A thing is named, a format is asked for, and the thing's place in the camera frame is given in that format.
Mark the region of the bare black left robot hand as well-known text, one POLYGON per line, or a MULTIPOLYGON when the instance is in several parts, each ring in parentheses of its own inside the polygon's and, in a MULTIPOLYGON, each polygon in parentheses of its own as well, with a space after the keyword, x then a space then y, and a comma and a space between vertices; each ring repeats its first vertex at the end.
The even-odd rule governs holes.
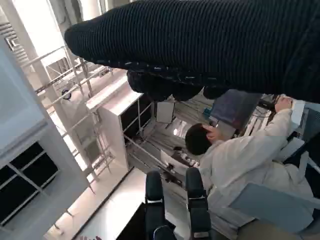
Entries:
MULTIPOLYGON (((185 187, 187 211, 192 240, 210 240, 211 218, 207 193, 200 171, 191 167, 186 171, 185 187)), ((145 181, 145 234, 147 240, 175 240, 177 237, 165 217, 165 198, 161 175, 152 170, 145 181)))

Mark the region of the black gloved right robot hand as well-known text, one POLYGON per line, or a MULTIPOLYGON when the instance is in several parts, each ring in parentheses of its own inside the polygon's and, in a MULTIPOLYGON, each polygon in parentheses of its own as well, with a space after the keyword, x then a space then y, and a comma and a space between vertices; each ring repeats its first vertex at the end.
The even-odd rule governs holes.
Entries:
POLYGON ((229 89, 320 101, 317 0, 138 0, 69 27, 84 60, 156 101, 229 89))

